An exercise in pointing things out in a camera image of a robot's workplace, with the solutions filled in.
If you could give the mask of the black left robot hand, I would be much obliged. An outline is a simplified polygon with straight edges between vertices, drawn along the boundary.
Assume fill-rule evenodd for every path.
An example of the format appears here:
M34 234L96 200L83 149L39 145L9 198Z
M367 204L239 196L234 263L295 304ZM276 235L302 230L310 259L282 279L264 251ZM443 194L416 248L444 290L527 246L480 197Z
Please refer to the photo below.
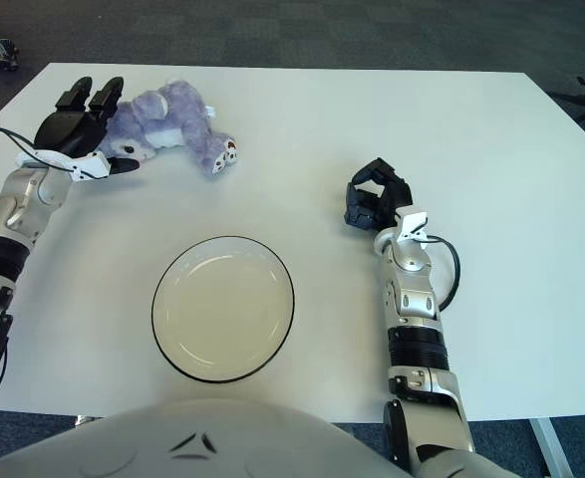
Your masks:
M77 80L41 123L34 140L35 160L27 165L37 172L38 178L87 181L140 167L135 159L98 150L107 135L108 120L117 112L124 79L110 79L95 94L91 87L90 77Z

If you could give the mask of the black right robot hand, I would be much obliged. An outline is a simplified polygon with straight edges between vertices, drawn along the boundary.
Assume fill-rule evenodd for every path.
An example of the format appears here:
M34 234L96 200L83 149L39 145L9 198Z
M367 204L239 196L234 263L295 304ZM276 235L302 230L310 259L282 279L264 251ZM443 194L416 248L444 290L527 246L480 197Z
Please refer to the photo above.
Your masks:
M382 186L377 195L359 189L359 186L372 181ZM395 174L395 170L380 157L362 167L347 184L345 222L362 230L381 231L395 227L397 208L412 206L413 198L409 185Z

